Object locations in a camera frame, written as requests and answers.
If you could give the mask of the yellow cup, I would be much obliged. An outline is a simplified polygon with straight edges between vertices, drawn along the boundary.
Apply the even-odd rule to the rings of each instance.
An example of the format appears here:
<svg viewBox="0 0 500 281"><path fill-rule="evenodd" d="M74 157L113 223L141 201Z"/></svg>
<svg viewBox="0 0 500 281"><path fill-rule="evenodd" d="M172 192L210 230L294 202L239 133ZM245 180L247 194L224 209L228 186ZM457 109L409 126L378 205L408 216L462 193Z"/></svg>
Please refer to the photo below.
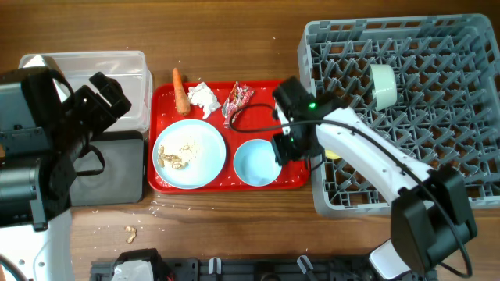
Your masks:
<svg viewBox="0 0 500 281"><path fill-rule="evenodd" d="M338 160L341 157L337 155L336 153L332 152L331 150L326 150L325 151L325 157L330 159L330 160Z"/></svg>

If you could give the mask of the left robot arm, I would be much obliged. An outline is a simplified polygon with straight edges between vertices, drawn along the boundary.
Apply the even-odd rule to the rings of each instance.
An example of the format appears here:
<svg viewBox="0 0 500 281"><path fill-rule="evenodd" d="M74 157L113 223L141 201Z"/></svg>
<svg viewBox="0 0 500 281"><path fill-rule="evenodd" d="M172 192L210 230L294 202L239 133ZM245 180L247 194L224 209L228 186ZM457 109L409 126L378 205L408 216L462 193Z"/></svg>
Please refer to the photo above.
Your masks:
<svg viewBox="0 0 500 281"><path fill-rule="evenodd" d="M15 280L72 280L70 188L74 162L130 111L119 82L104 73L74 90L49 66L1 76L1 267Z"/></svg>

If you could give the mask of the mint green bowl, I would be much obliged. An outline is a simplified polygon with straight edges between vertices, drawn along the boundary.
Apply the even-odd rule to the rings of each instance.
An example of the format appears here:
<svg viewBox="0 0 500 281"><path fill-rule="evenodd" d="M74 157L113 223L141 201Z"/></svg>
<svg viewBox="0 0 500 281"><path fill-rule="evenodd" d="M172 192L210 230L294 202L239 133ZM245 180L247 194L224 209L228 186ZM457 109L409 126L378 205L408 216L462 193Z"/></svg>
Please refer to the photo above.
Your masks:
<svg viewBox="0 0 500 281"><path fill-rule="evenodd" d="M394 105L398 96L395 72L391 66L371 64L370 78L373 81L372 97L375 109L380 111Z"/></svg>

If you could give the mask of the light blue small bowl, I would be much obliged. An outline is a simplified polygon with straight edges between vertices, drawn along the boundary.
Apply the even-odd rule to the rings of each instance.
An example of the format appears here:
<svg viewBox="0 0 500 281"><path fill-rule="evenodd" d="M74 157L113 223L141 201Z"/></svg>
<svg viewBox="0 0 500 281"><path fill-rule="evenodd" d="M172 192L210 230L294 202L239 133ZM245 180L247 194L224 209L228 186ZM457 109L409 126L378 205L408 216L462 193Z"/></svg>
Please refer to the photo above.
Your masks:
<svg viewBox="0 0 500 281"><path fill-rule="evenodd" d="M244 142L234 154L233 166L237 177L252 187L271 184L282 170L276 161L272 144L263 139Z"/></svg>

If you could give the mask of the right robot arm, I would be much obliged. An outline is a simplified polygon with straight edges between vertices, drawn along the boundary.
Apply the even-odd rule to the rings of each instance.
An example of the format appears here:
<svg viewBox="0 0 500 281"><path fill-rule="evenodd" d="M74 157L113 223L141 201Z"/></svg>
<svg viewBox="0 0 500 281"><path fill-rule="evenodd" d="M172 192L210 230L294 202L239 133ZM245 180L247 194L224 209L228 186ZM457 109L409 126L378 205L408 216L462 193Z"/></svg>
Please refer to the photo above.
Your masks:
<svg viewBox="0 0 500 281"><path fill-rule="evenodd" d="M467 242L477 225L462 176L450 165L433 169L397 149L370 129L335 94L315 97L291 77L272 93L275 117L289 133L273 136L279 165L332 151L371 183L391 206L391 237L368 260L379 277L423 275L456 251L466 271L472 265Z"/></svg>

